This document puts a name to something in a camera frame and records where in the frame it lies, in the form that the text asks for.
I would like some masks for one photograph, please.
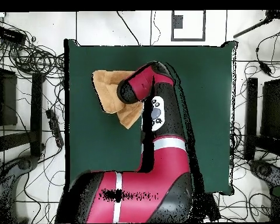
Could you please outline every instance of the black stand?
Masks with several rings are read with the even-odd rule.
[[[43,82],[40,73],[32,75],[30,131],[0,136],[0,152],[30,144],[30,156],[14,159],[0,167],[0,223],[23,223],[16,216],[16,187],[22,175],[37,167],[44,145],[42,136]]]
[[[245,33],[248,33],[262,25],[268,24],[272,22],[274,19],[279,19],[280,20],[280,10],[266,10],[265,11],[265,19],[262,22],[259,22],[255,24],[254,26],[249,27],[246,30],[241,31],[240,33],[237,33],[236,35],[233,36],[233,38],[238,38],[239,36],[242,36]]]

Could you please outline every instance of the black monitor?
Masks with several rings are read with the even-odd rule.
[[[280,140],[280,79],[265,82],[262,93],[260,134]]]

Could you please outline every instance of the cloth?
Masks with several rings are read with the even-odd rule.
[[[99,70],[92,73],[94,89],[99,97],[102,110],[105,113],[117,113],[120,123],[126,128],[131,126],[141,116],[143,102],[124,104],[117,97],[118,84],[132,75],[134,71],[105,71]]]

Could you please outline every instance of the tripod leg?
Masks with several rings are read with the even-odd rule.
[[[268,20],[268,19],[264,19],[262,22],[255,24],[254,26],[249,27],[248,29],[245,29],[243,31],[241,31],[240,33],[237,33],[236,35],[233,36],[233,38],[238,38],[239,36],[242,36],[245,33],[248,33],[262,25],[268,24],[269,22],[271,22],[272,20]]]

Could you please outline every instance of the wire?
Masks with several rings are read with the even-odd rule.
[[[26,192],[26,186],[27,186],[27,183],[28,183],[28,181],[29,181],[29,177],[30,177],[30,174],[28,173],[28,177],[27,177],[26,183],[25,183],[25,185],[24,185],[24,192],[25,192],[25,194],[26,194],[26,196],[27,196],[28,198],[30,198],[32,201],[36,202],[36,203],[39,205],[39,207],[40,207],[39,210],[38,210],[38,212],[36,213],[35,217],[33,218],[32,222],[31,222],[31,224],[33,224],[33,222],[34,222],[34,220],[36,219],[37,215],[40,213],[41,204],[40,204],[38,201],[36,201],[34,198],[32,198],[31,196],[29,196],[28,193]]]
[[[274,42],[274,49],[273,49],[272,58],[271,58],[271,65],[268,65],[268,64],[266,64],[266,63],[260,61],[260,59],[259,59],[259,57],[258,57],[259,47],[260,47],[260,45],[261,45],[262,42],[264,42],[265,40],[271,39],[271,38],[273,38],[273,37],[275,37],[275,36],[276,36],[276,39],[275,39],[275,42]],[[277,32],[276,34],[272,35],[272,36],[269,36],[269,37],[267,37],[267,38],[264,38],[263,40],[261,40],[261,41],[259,42],[259,44],[258,44],[258,46],[257,46],[257,48],[256,48],[256,50],[255,50],[255,51],[256,51],[256,57],[257,57],[258,63],[263,67],[263,69],[265,69],[264,72],[265,72],[268,76],[270,76],[270,77],[272,77],[272,78],[278,78],[278,77],[280,77],[280,75],[279,75],[279,76],[272,76],[272,75],[275,73],[276,69],[280,69],[280,67],[275,66],[275,65],[280,65],[280,63],[273,63],[273,62],[272,62],[273,57],[274,57],[274,54],[275,54],[276,42],[277,42],[277,39],[278,39],[279,36],[280,36],[280,31]],[[273,73],[271,72],[271,69],[269,68],[270,66],[273,67],[273,69],[274,69]]]
[[[61,112],[61,115],[64,119],[64,112],[65,112],[65,104],[64,102],[62,102],[61,100],[61,97],[60,97],[60,94],[63,90],[63,87],[61,87],[61,84],[62,82],[64,81],[64,54],[60,54],[60,55],[56,55],[56,53],[54,52],[54,50],[46,47],[46,46],[43,46],[43,45],[34,45],[32,41],[35,41],[35,37],[31,35],[31,33],[29,33],[28,31],[24,31],[22,29],[19,29],[15,26],[12,26],[8,23],[5,23],[4,21],[0,21],[0,23],[3,23],[3,24],[6,24],[8,25],[10,28],[10,30],[17,30],[18,32],[20,33],[23,33],[26,35],[26,42],[24,45],[13,45],[11,43],[7,43],[7,42],[4,42],[2,40],[0,40],[0,65],[2,65],[3,67],[4,66],[7,66],[10,68],[11,71],[15,71],[16,72],[16,76],[17,78],[19,79],[25,79],[27,80],[28,82],[32,83],[32,74],[33,73],[42,73],[45,78],[46,78],[46,81],[54,87],[54,94],[55,94],[55,100],[54,101],[51,101],[48,99],[48,97],[46,95],[43,94],[44,98],[47,100],[48,104],[50,103],[51,106],[49,107],[48,106],[48,109],[54,109],[54,113],[56,114],[56,116],[60,115],[57,113],[57,111],[60,111]],[[8,57],[11,64],[8,64],[6,65],[4,63],[4,57]],[[53,83],[51,81],[51,79],[54,79],[54,80],[59,80],[58,83]],[[16,86],[16,89],[18,91],[20,91],[22,94],[24,95],[29,95],[31,96],[31,94],[28,94],[28,93],[24,93],[22,92],[21,90],[18,89],[18,87]],[[29,101],[27,100],[27,98],[25,97],[22,97],[20,99],[17,99],[17,101],[20,101],[20,100],[25,100],[28,104],[31,104],[29,103]],[[20,115],[16,112],[17,116],[19,117],[19,119],[21,120],[21,123],[24,127],[24,131],[28,134],[28,137],[29,137],[29,141],[31,142],[30,140],[30,135],[23,123],[23,120],[21,119]],[[45,143],[45,153],[46,153],[46,150],[47,150],[47,142],[50,138],[52,137],[49,137],[47,140],[46,140],[46,143]],[[22,152],[19,153],[18,157],[16,159],[13,159],[9,162],[12,162],[12,161],[15,161],[17,160],[24,151],[28,150],[29,148],[23,150]],[[43,159],[41,159],[40,161],[38,161],[38,164],[42,163],[42,162],[45,162],[46,160],[49,160],[51,159],[50,163],[44,167],[44,171],[42,173],[40,173],[33,181],[31,181],[29,183],[29,177],[30,177],[30,174],[28,173],[28,178],[27,178],[27,181],[24,185],[24,188],[23,190],[17,194],[17,196],[15,197],[15,199],[13,200],[13,203],[16,202],[16,198],[22,193],[24,192],[26,194],[26,197],[30,198],[33,202],[37,203],[39,205],[39,210],[38,212],[36,213],[36,215],[34,216],[33,220],[31,223],[34,223],[37,216],[39,215],[40,211],[41,211],[41,204],[40,202],[38,202],[37,200],[35,200],[33,197],[31,197],[30,195],[28,195],[27,193],[27,188],[32,185],[43,173],[45,173],[45,176],[46,178],[48,179],[47,177],[47,173],[46,173],[46,170],[49,168],[49,166],[52,164],[53,160],[55,159],[55,157],[62,151],[62,149],[59,149],[54,155],[50,156],[50,157],[43,157]],[[2,164],[2,167],[5,167],[6,164],[5,162],[3,162]],[[50,183],[49,183],[49,187],[48,187],[48,195],[49,195],[49,190],[50,190],[50,185],[54,185],[54,186],[62,186],[62,185],[58,185],[58,184],[55,184],[55,183],[52,183],[52,179],[54,178],[55,175],[52,176]],[[50,208],[51,208],[51,205],[49,203],[47,203],[46,207],[45,207],[45,215],[37,222],[37,223],[40,223],[44,218],[47,219],[47,222],[48,224],[51,224],[52,221],[54,220],[54,216],[52,219],[50,219],[49,217],[49,213],[50,213]]]
[[[119,14],[118,11],[116,11],[117,15],[120,17],[120,19],[124,22],[125,26],[127,27],[127,29],[129,30],[129,32],[133,35],[133,37],[135,38],[135,40],[137,41],[138,45],[140,46],[140,43],[138,41],[138,39],[136,38],[135,34],[131,31],[131,29],[128,27],[127,23],[125,22],[124,18]]]
[[[159,41],[160,36],[161,36],[161,31],[160,31],[160,29],[156,26],[155,19],[156,19],[156,10],[155,10],[155,16],[153,17],[153,25],[155,25],[155,27],[156,27],[156,28],[158,29],[158,31],[159,31],[159,37],[157,38],[156,41],[154,41],[154,42],[152,43],[152,46],[153,46],[156,42]]]
[[[273,57],[274,57],[274,52],[275,52],[275,45],[276,45],[276,42],[277,42],[277,38],[278,36],[280,35],[280,32],[278,34],[275,34],[274,36],[277,36],[276,37],[276,40],[275,40],[275,43],[274,43],[274,49],[273,49],[273,53],[272,53],[272,58],[271,58],[271,62],[270,62],[270,65],[267,65],[267,66],[270,66],[274,69],[274,71],[270,74],[270,77],[274,77],[274,78],[279,78],[280,75],[278,76],[273,76],[273,74],[277,71],[277,70],[280,70],[280,67],[277,67],[276,64],[277,63],[273,63],[272,60],[273,60]],[[261,41],[256,49],[256,54],[257,54],[257,61],[259,62],[259,57],[258,57],[258,51],[259,51],[259,46],[260,44],[263,42]],[[245,101],[238,104],[234,110],[236,110],[239,106],[242,106],[245,102],[246,102],[246,97],[244,95],[244,92],[246,91],[247,89],[247,80],[248,78],[251,78],[253,77],[256,73],[259,73],[260,71],[262,71],[261,68],[259,68],[259,66],[255,66],[255,65],[251,65],[252,61],[249,61],[246,66],[245,66],[245,69],[244,69],[244,75],[245,75],[245,81],[241,84],[241,88],[240,88],[240,93],[236,94],[236,100],[238,99],[237,97],[238,96],[241,96]],[[251,72],[251,73],[248,73],[247,70],[248,69],[251,69],[251,68],[254,68],[254,71]],[[233,138],[234,138],[234,150],[233,150],[233,153],[234,153],[234,161],[233,161],[233,173],[239,171],[239,170],[242,170],[244,169],[244,173],[242,176],[238,177],[238,178],[233,178],[233,180],[240,180],[242,178],[244,178],[248,172],[251,172],[250,169],[244,167],[245,165],[248,164],[248,161],[247,160],[244,160],[243,159],[243,146],[245,145],[245,142],[244,142],[244,137],[246,137],[245,134],[243,134],[243,128],[244,126],[241,127],[241,125],[238,123],[238,122],[234,122],[235,124],[237,124],[237,126],[234,126],[234,130],[233,130]],[[267,150],[261,150],[261,149],[256,149],[255,150],[256,152],[262,152],[263,154],[260,156],[260,160],[263,160],[263,161],[266,161],[266,162],[272,162],[271,164],[274,164],[277,162],[277,160],[280,160],[280,158],[278,158],[279,156],[276,156],[275,159],[265,159],[270,153],[269,151]],[[248,220],[248,216],[250,214],[252,220],[254,222],[257,222],[257,219],[255,216],[260,216],[260,215],[264,215],[266,216],[269,220],[271,219],[270,218],[270,208],[265,206],[265,205],[261,205],[261,207],[256,207],[255,205],[253,205],[251,203],[251,199],[254,198],[256,195],[260,195],[260,196],[263,196],[263,197],[266,197],[267,199],[269,199],[269,202],[271,201],[270,197],[263,194],[263,193],[255,193],[251,196],[249,196],[249,198],[246,197],[246,195],[243,193],[243,191],[241,191],[239,188],[237,188],[235,185],[233,185],[233,187],[238,191],[240,192],[243,196],[244,196],[244,200],[241,200],[241,201],[237,201],[237,202],[234,202],[230,205],[227,205],[225,203],[225,197],[226,196],[222,196],[222,201],[223,203],[226,205],[225,207],[221,207],[220,211],[224,211],[226,212],[226,210],[229,210],[231,213],[233,213],[234,215],[236,216],[233,216],[233,217],[229,217],[229,216],[226,216],[226,215],[222,215],[222,219],[223,220],[226,220],[227,222],[247,222],[249,221]],[[236,213],[235,211],[233,211],[232,207],[233,205],[237,205],[239,203],[244,203],[244,208],[246,210],[246,214],[244,217],[240,216],[238,213]]]

